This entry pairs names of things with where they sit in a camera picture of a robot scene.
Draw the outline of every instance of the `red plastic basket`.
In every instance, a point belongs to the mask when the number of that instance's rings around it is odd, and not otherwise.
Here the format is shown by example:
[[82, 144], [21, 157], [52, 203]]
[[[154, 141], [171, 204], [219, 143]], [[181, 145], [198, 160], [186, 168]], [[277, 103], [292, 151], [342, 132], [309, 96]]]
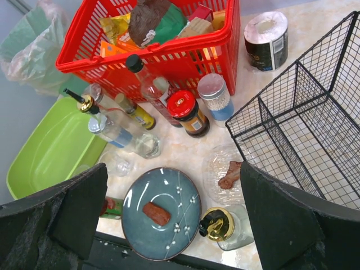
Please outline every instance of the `red plastic basket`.
[[[176, 88], [189, 89], [197, 95], [199, 80], [208, 73], [219, 73], [233, 95], [240, 39], [240, 1], [170, 1], [186, 16], [192, 14], [198, 5], [213, 11], [226, 9], [224, 27], [209, 34], [170, 40], [163, 45], [151, 44], [136, 53], [150, 70], [160, 71]], [[126, 58], [134, 52], [105, 58], [100, 56], [100, 43], [107, 38], [98, 19], [130, 13], [136, 4], [136, 0], [84, 0], [67, 32], [56, 67], [88, 83], [99, 83], [111, 97], [124, 93], [136, 102], [145, 101], [139, 92], [139, 81], [125, 67]]]

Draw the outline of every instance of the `toilet paper roll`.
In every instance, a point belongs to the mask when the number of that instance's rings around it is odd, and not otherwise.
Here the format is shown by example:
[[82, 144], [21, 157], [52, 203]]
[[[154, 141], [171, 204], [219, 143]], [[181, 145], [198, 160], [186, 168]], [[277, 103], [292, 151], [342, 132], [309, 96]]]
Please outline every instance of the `toilet paper roll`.
[[275, 70], [287, 59], [287, 18], [281, 12], [265, 12], [245, 26], [249, 62], [261, 71]]

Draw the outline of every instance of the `wire mesh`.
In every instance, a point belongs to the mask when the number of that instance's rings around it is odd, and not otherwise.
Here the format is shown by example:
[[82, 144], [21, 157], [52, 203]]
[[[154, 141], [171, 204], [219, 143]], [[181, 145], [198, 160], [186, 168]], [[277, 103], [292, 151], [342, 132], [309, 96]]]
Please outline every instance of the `wire mesh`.
[[360, 209], [358, 16], [348, 15], [226, 123], [245, 160], [353, 209]]

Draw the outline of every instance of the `gold bottle cap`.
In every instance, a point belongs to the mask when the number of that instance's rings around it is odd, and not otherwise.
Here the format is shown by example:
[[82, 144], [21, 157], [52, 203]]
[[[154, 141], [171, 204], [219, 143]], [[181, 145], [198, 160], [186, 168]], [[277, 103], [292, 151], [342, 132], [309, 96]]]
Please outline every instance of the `gold bottle cap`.
[[78, 102], [77, 107], [79, 111], [81, 111], [82, 113], [86, 113], [93, 106], [94, 99], [89, 94], [82, 95], [82, 98], [85, 99], [85, 101], [83, 103]]
[[234, 228], [232, 215], [220, 207], [206, 211], [199, 224], [200, 235], [216, 242], [228, 239], [233, 234]]

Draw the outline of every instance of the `plastic bag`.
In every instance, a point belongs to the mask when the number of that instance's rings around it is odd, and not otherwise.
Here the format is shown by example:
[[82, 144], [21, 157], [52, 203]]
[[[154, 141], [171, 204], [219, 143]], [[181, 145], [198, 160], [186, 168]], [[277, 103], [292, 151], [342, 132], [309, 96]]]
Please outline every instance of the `plastic bag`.
[[55, 67], [69, 27], [65, 11], [40, 0], [0, 45], [0, 65], [10, 81], [29, 84], [38, 93], [58, 96], [70, 74]]

